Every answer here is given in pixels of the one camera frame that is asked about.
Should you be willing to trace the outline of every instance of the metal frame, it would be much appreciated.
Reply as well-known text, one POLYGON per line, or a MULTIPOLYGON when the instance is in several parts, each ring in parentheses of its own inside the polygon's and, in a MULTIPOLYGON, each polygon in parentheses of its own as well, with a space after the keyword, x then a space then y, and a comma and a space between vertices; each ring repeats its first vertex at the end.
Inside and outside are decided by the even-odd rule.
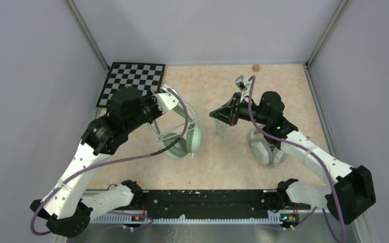
POLYGON ((107 71, 109 69, 108 64, 106 63, 105 57, 103 56, 102 52, 99 49, 98 44, 96 43, 95 39, 92 36, 92 33, 90 33, 89 28, 87 27, 87 24, 85 23, 83 17, 81 16, 80 11, 76 7, 73 0, 64 0, 68 9, 70 10, 71 14, 74 17, 75 22, 78 24, 78 27, 80 28, 81 32, 83 33, 84 37, 87 40, 87 43, 89 43, 90 47, 92 48, 93 53, 95 54, 98 61, 101 63, 103 69, 107 71))
POLYGON ((351 0, 341 0, 341 2, 339 3, 339 6, 336 9, 335 13, 333 14, 332 19, 330 20, 329 24, 327 24, 327 27, 324 30, 323 34, 321 35, 320 40, 318 41, 317 45, 315 46, 313 52, 311 53, 310 57, 306 62, 306 66, 308 68, 311 68, 312 64, 314 63, 315 59, 320 53, 322 47, 328 40, 330 34, 333 32, 338 20, 342 16, 342 13, 346 10, 350 2, 351 0))
MULTIPOLYGON (((87 42, 89 43, 90 47, 92 48, 92 51, 94 52, 96 58, 101 63, 102 67, 107 72, 109 70, 109 66, 107 65, 107 62, 101 53, 96 41, 94 40, 92 34, 90 33, 85 21, 83 20, 81 13, 79 12, 78 8, 76 7, 73 0, 64 0, 70 9, 72 15, 74 16, 75 21, 77 22, 80 30, 82 31, 84 37, 86 38, 87 42)), ((329 147, 330 154, 340 158, 340 152, 338 150, 338 147, 336 145, 333 132, 330 128, 329 121, 327 118, 327 114, 321 99, 321 96, 318 91, 317 84, 315 82, 314 76, 312 74, 312 65, 314 64, 316 58, 318 57, 319 53, 321 52, 323 46, 327 42, 328 38, 330 37, 331 33, 333 32, 334 28, 337 25, 337 22, 339 21, 340 17, 342 16, 342 13, 348 8, 349 3, 351 0, 341 0, 338 8, 336 9, 333 17, 329 21, 326 29, 324 30, 323 34, 321 35, 320 40, 318 41, 317 45, 315 46, 313 52, 311 53, 309 59, 304 63, 303 68, 305 71, 306 79, 308 81, 308 85, 311 91, 311 94, 313 96, 314 104, 317 109, 318 116, 320 118, 320 123, 323 128, 324 136, 326 138, 327 145, 329 147)), ((96 114, 95 118, 100 116, 102 108, 96 108, 96 114)), ((368 213, 362 214, 358 219, 354 221, 354 225, 356 227, 357 234, 359 236, 360 242, 379 242, 377 235, 375 233, 375 230, 372 226, 372 223, 370 221, 368 213)), ((61 237, 58 235, 54 235, 51 242, 52 243, 64 243, 66 242, 65 237, 61 237)))

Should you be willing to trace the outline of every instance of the small wooden block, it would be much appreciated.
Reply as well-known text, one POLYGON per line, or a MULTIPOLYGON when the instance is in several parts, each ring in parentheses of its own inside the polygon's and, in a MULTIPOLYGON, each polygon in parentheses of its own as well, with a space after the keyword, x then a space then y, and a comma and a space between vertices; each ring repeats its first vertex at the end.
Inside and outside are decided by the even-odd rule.
POLYGON ((260 71, 260 65, 259 64, 254 64, 253 65, 253 71, 255 71, 255 72, 260 71))

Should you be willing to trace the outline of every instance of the cable tie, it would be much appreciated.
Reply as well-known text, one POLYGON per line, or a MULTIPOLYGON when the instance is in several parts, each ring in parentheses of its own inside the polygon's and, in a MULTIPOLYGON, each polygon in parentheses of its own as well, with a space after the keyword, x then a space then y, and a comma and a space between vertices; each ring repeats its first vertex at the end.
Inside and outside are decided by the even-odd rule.
POLYGON ((317 148, 319 148, 318 146, 316 146, 315 144, 313 146, 310 146, 308 147, 308 151, 305 153, 305 156, 303 158, 303 164, 306 165, 306 161, 308 160, 308 156, 314 151, 316 150, 317 148))
POLYGON ((79 190, 75 190, 74 188, 68 186, 67 184, 63 183, 63 179, 60 178, 58 181, 57 181, 57 187, 60 187, 62 190, 65 190, 67 192, 75 192, 75 191, 84 191, 82 189, 79 189, 79 190))

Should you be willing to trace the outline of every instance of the headphone ear cup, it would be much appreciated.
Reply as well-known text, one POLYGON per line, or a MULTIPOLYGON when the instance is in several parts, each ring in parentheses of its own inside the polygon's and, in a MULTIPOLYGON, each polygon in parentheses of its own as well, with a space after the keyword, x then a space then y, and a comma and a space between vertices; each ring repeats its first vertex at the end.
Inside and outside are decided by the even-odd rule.
POLYGON ((251 151, 262 165, 269 165, 272 157, 272 150, 269 148, 267 141, 250 141, 251 151))
MULTIPOLYGON (((167 138, 169 138, 171 136, 175 136, 175 135, 178 135, 178 134, 176 134, 176 133, 166 134, 163 138, 161 138, 162 141, 159 142, 160 146, 162 148, 165 148, 168 145, 170 145, 172 143, 172 141, 174 141, 174 139, 167 139, 167 138)), ((177 146, 174 145, 170 149, 166 150, 165 154, 173 159, 182 159, 188 154, 188 152, 185 150, 185 148, 187 147, 187 145, 186 145, 187 142, 185 139, 181 138, 177 144, 179 144, 183 149, 178 148, 177 146)))
POLYGON ((278 166, 287 158, 287 156, 287 153, 279 150, 278 148, 274 148, 272 152, 272 157, 270 158, 270 164, 273 166, 278 166))
MULTIPOLYGON (((196 125, 190 124, 188 126, 188 130, 193 129, 196 125)), ((187 132, 187 144, 186 144, 186 150, 189 153, 196 153, 201 148, 201 140, 202 140, 202 127, 198 126, 197 128, 194 128, 191 131, 187 132)))

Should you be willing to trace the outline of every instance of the light green headphones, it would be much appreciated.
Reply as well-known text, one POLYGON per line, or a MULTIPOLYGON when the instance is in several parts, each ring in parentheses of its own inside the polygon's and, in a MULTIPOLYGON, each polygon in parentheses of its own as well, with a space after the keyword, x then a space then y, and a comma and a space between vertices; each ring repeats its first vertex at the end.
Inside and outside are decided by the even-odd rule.
MULTIPOLYGON (((165 151, 165 154, 168 155, 172 159, 182 159, 189 153, 192 154, 192 158, 195 153, 197 153, 201 148, 201 139, 202 139, 202 127, 200 124, 199 115, 196 111, 196 109, 187 102, 186 100, 183 100, 184 104, 186 105, 187 109, 190 111, 190 113, 193 115, 193 118, 190 116, 188 117, 189 122, 191 123, 187 128, 187 136, 186 139, 181 138, 180 141, 172 146, 170 149, 165 151)), ((173 109, 177 114, 179 114, 182 117, 185 117, 184 110, 181 106, 176 106, 173 109)), ((172 132, 166 132, 165 134, 160 134, 159 127, 157 126, 156 121, 153 122, 156 130, 152 127, 151 124, 147 124, 150 131, 153 133, 153 135, 157 138, 159 141, 159 144, 162 148, 165 148, 169 144, 172 143, 172 141, 175 140, 176 137, 180 136, 180 134, 172 133, 172 132)))

